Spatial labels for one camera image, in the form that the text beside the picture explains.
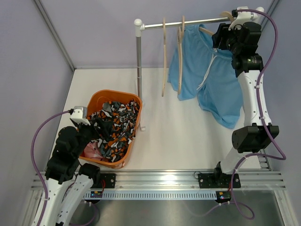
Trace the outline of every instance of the camouflage patterned fabric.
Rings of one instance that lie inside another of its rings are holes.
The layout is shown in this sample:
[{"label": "camouflage patterned fabric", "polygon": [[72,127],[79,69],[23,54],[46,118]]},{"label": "camouflage patterned fabric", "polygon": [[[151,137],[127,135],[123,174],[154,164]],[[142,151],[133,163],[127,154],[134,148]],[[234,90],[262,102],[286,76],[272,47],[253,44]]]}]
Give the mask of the camouflage patterned fabric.
[{"label": "camouflage patterned fabric", "polygon": [[103,104],[101,111],[87,117],[88,120],[99,117],[104,122],[113,122],[110,140],[102,137],[91,141],[91,143],[98,143],[99,152],[106,161],[119,161],[127,153],[128,145],[135,138],[135,124],[139,108],[139,104],[134,99],[126,105],[110,101]]}]

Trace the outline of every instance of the laundry basket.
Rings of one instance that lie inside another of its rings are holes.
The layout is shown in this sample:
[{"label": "laundry basket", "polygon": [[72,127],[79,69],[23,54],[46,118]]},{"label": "laundry basket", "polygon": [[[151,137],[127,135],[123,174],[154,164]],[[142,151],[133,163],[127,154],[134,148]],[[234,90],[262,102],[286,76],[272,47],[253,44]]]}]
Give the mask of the laundry basket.
[{"label": "laundry basket", "polygon": [[[142,109],[142,101],[135,94],[118,92],[118,91],[107,90],[107,89],[98,91],[97,93],[95,93],[92,96],[92,98],[91,98],[91,100],[88,104],[87,115],[91,115],[94,112],[100,111],[103,108],[103,104],[105,102],[118,101],[118,102],[121,102],[123,104],[127,104],[132,99],[134,99],[140,106],[139,113],[138,113],[137,120],[136,120],[136,126],[135,126],[136,132],[137,132],[138,126],[139,126],[139,123],[140,123],[140,114],[141,114],[141,109]],[[107,167],[110,167],[110,168],[120,169],[128,163],[128,161],[130,159],[132,147],[134,145],[134,141],[135,141],[135,139],[129,144],[128,149],[127,149],[127,153],[125,154],[125,156],[117,162],[104,162],[104,161],[100,161],[100,160],[86,158],[84,152],[81,154],[81,156],[79,158],[84,159],[86,161],[92,161],[92,162],[95,162],[95,163],[98,163],[100,165],[107,166]]]}]

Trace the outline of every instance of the blue cloth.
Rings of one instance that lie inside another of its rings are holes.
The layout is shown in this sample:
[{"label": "blue cloth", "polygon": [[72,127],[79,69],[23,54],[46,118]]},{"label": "blue cloth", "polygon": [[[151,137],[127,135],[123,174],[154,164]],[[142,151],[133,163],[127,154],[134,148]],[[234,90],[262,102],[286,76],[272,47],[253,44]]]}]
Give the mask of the blue cloth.
[{"label": "blue cloth", "polygon": [[[205,27],[202,24],[185,27],[182,88],[178,98],[187,100],[197,97],[203,110],[210,111],[219,124],[232,129],[243,104],[241,88],[231,66],[232,54],[228,50],[213,49],[211,36],[199,31],[200,26]],[[168,82],[175,91],[179,81],[178,61],[176,48],[168,72]]]}]

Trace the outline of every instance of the clothes hanger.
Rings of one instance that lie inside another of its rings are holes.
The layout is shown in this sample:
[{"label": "clothes hanger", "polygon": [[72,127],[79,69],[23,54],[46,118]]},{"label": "clothes hanger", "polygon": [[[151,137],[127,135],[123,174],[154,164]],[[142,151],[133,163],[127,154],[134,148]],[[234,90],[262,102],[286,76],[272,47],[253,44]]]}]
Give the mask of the clothes hanger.
[{"label": "clothes hanger", "polygon": [[162,96],[164,96],[164,90],[166,84],[166,68],[167,68],[165,17],[163,18],[163,50],[164,50],[164,69],[163,69]]},{"label": "clothes hanger", "polygon": [[[234,18],[233,18],[233,16],[232,16],[232,14],[231,14],[230,12],[228,12],[228,11],[223,11],[223,12],[220,14],[220,16],[229,18],[229,20],[231,21],[231,23],[234,21]],[[212,32],[212,31],[210,31],[210,30],[208,30],[208,29],[206,29],[206,28],[199,27],[198,29],[199,29],[200,31],[204,32],[204,33],[207,33],[207,34],[211,35],[211,36],[214,35],[214,32]]]},{"label": "clothes hanger", "polygon": [[179,55],[179,84],[178,84],[178,95],[181,93],[182,86],[182,73],[183,73],[183,52],[182,52],[182,41],[184,37],[185,28],[185,17],[182,16],[182,26],[178,28],[178,55]]}]

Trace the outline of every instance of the gray wall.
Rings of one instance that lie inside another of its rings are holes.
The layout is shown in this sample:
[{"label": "gray wall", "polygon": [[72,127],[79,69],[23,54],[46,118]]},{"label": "gray wall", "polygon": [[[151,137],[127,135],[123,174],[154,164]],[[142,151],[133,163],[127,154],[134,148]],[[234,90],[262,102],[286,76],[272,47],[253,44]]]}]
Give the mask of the gray wall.
[{"label": "gray wall", "polygon": [[[268,8],[271,0],[42,0],[77,68],[135,67],[134,20],[145,24],[182,19],[218,17],[238,6]],[[167,57],[171,58],[176,29],[167,30]],[[142,65],[163,65],[162,29],[145,31],[142,38]]]},{"label": "gray wall", "polygon": [[[301,223],[301,73],[299,39],[300,0],[281,1],[273,15],[279,31],[276,53],[264,75],[267,108],[273,124],[280,127],[276,141],[287,156],[286,161],[272,161],[275,170],[284,176],[296,216]],[[265,62],[272,50],[274,30],[268,25],[264,31],[259,53]],[[273,145],[268,152],[279,156]]]},{"label": "gray wall", "polygon": [[[30,0],[0,2],[0,219],[16,226],[34,175],[32,136],[62,111],[72,73]],[[44,169],[59,119],[41,132],[35,149]]]}]

